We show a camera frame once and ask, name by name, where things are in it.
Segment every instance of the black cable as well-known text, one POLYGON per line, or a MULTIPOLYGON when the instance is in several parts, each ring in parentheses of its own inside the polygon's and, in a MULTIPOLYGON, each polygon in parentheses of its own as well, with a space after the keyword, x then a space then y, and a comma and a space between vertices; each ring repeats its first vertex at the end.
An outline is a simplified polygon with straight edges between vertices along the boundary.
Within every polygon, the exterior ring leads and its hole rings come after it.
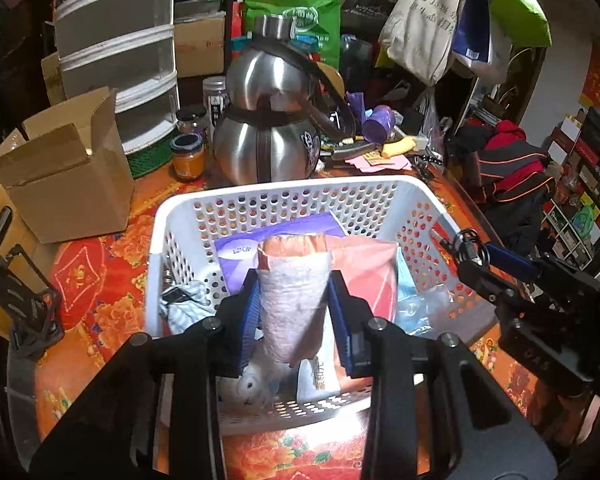
POLYGON ((453 241, 454 260, 456 265, 468 260, 480 258, 480 265, 489 268, 491 261, 487 247, 480 240, 480 235, 475 229, 463 229, 455 237, 453 241))

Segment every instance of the screw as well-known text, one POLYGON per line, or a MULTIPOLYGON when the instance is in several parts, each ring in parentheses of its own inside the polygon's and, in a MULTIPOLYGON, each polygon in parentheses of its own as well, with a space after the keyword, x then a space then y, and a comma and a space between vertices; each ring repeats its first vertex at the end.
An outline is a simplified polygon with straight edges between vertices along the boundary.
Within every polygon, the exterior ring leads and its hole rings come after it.
POLYGON ((387 320, 383 317, 372 317, 367 324, 371 330, 378 330, 381 332, 387 326, 387 320))
POLYGON ((440 336, 440 341, 443 344, 448 346, 449 348, 455 348, 460 344, 460 339, 456 334, 452 334, 451 332, 445 332, 440 336))
POLYGON ((207 330, 218 330, 222 322, 216 316, 209 316, 202 320, 202 326, 207 330))
POLYGON ((149 341, 149 335, 145 334, 144 332, 138 332, 136 334, 133 334, 129 338, 129 344, 131 346, 142 346, 143 344, 147 343, 148 341, 149 341))

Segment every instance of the lime green bag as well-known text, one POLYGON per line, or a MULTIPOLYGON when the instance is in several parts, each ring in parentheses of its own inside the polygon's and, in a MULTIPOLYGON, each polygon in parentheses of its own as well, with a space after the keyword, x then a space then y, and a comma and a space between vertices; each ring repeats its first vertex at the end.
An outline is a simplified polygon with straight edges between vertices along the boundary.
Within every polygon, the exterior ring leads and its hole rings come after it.
POLYGON ((489 11, 516 47, 551 46, 551 31, 537 0, 490 0, 489 11))
POLYGON ((244 29, 253 31, 262 14, 296 18, 296 34, 315 36, 322 61, 339 68, 340 0, 244 0, 244 29))

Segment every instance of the white wall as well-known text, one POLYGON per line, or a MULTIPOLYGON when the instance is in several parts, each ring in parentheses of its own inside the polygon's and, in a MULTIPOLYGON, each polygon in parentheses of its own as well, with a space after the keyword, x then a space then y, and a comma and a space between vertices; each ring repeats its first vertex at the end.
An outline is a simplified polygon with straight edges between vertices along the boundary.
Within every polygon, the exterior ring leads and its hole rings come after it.
POLYGON ((559 23, 551 24, 554 46, 544 64, 520 126, 529 143, 539 146, 565 114, 580 109, 580 95, 591 58, 591 40, 559 23))

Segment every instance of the green woven mat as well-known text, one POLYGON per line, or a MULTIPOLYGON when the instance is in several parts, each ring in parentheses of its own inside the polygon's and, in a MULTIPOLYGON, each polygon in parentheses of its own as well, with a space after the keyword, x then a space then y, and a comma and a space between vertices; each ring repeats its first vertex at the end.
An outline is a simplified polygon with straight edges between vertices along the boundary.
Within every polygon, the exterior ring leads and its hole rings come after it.
POLYGON ((133 178, 145 176, 146 174, 163 167, 171 160, 170 142, 177 132, 177 129, 174 129, 170 134, 167 134, 155 144, 152 144, 144 150, 126 156, 133 178))

